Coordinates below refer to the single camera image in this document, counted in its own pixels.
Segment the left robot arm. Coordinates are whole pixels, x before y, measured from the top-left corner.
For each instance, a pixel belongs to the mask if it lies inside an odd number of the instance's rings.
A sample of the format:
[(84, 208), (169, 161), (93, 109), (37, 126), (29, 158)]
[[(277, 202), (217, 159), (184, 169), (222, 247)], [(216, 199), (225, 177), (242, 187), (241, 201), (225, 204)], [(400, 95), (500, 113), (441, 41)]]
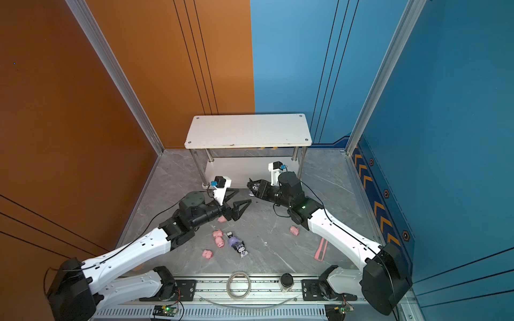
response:
[(252, 202), (229, 205), (235, 194), (231, 189), (221, 201), (207, 203), (202, 192), (190, 192), (173, 205), (170, 218), (131, 243), (85, 261), (66, 260), (46, 290), (54, 319), (89, 320), (99, 310), (137, 299), (178, 300), (177, 282), (165, 266), (133, 277), (125, 273), (182, 246), (203, 224), (220, 217), (239, 220)]

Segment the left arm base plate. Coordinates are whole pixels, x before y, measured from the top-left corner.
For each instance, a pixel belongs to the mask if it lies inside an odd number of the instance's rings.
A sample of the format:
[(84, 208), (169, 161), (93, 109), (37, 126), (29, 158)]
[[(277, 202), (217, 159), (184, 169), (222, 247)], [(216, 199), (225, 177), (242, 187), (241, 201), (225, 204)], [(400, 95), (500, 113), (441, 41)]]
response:
[(192, 302), (196, 280), (176, 280), (164, 284), (154, 296), (139, 298), (141, 302)]

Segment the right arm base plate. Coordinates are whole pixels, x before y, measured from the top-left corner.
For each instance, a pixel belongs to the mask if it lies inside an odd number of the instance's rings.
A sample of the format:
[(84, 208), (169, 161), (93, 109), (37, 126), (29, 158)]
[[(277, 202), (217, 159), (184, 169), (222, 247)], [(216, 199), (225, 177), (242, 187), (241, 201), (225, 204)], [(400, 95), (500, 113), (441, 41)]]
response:
[(343, 293), (336, 294), (333, 290), (329, 289), (326, 282), (321, 282), (318, 279), (303, 279), (301, 281), (301, 289), (303, 300), (306, 302), (314, 301), (357, 301), (357, 296), (353, 294)]

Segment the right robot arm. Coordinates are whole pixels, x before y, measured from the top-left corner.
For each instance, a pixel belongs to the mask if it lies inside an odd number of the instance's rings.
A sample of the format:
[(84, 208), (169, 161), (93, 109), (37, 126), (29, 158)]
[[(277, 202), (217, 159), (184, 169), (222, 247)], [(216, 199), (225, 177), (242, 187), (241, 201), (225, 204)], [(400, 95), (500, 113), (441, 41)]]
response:
[(329, 268), (320, 279), (328, 294), (362, 296), (388, 316), (412, 287), (412, 274), (394, 243), (385, 246), (366, 238), (336, 219), (319, 198), (304, 192), (306, 184), (294, 172), (278, 175), (276, 183), (249, 180), (250, 192), (263, 201), (286, 208), (290, 218), (321, 236), (356, 266), (351, 272)]

